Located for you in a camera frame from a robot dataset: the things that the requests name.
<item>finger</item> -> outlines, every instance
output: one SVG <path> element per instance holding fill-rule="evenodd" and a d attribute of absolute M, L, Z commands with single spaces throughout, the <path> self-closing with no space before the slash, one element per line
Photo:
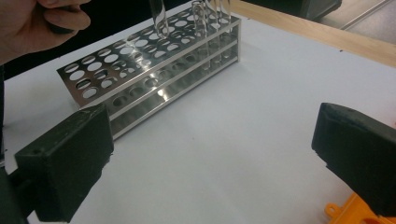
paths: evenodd
<path fill-rule="evenodd" d="M 47 9 L 44 12 L 44 18 L 49 23 L 70 30 L 84 30 L 91 24 L 90 17 L 76 8 L 72 12 L 59 8 Z"/>
<path fill-rule="evenodd" d="M 46 8 L 56 8 L 71 5 L 82 5 L 91 2 L 91 0 L 37 0 L 37 2 Z"/>

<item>black rubber pad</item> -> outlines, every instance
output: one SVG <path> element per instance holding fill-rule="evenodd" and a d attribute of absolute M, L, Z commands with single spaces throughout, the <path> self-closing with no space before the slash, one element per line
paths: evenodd
<path fill-rule="evenodd" d="M 23 178 L 35 183 L 41 221 L 69 222 L 113 152 L 103 105 L 78 111 L 19 151 Z"/>
<path fill-rule="evenodd" d="M 396 131 L 356 110 L 322 104 L 312 148 L 377 215 L 396 217 Z"/>
<path fill-rule="evenodd" d="M 0 168 L 0 223 L 26 224 L 15 189 L 4 169 Z"/>

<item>hand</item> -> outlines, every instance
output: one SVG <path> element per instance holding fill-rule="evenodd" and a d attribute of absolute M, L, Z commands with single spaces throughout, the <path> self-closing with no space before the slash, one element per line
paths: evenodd
<path fill-rule="evenodd" d="M 27 53 L 51 49 L 87 28 L 91 20 L 79 6 L 90 0 L 0 0 L 0 64 Z M 71 6 L 70 11 L 58 7 Z M 73 30 L 57 35 L 49 22 Z"/>

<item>wooden edge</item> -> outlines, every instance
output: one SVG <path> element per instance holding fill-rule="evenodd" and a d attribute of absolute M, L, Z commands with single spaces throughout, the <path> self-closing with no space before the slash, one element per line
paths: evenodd
<path fill-rule="evenodd" d="M 232 0 L 233 12 L 297 35 L 396 67 L 396 45 L 352 34 L 240 0 Z"/>

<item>floor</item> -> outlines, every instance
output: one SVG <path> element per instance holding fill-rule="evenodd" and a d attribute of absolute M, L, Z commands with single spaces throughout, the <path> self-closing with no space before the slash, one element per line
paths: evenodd
<path fill-rule="evenodd" d="M 396 0 L 343 0 L 318 22 L 396 44 Z"/>

